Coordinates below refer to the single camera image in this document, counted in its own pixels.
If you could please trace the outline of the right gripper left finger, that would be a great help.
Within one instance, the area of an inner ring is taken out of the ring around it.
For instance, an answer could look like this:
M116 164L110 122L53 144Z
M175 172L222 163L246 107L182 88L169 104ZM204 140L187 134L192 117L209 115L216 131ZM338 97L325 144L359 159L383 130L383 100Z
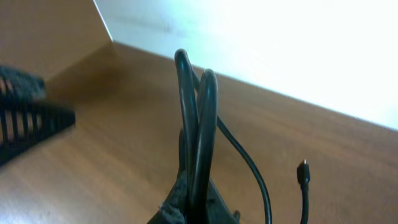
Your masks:
M187 172L181 171L167 198L147 224L185 224L187 189Z

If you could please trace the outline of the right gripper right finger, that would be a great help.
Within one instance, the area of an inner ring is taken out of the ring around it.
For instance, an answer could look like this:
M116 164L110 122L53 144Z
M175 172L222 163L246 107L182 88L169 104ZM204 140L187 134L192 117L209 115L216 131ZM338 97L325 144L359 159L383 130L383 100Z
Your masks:
M239 224L240 216L234 216L224 202L216 185L210 179L206 199L206 222L208 224Z

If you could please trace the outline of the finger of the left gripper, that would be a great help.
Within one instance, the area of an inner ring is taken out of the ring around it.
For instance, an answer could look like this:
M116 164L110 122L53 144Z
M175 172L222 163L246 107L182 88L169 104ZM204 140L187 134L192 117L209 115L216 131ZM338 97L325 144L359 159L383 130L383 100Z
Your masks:
M48 103L1 103L1 164L75 124L75 112Z
M34 101L45 97L43 79L23 70L1 65L1 98Z

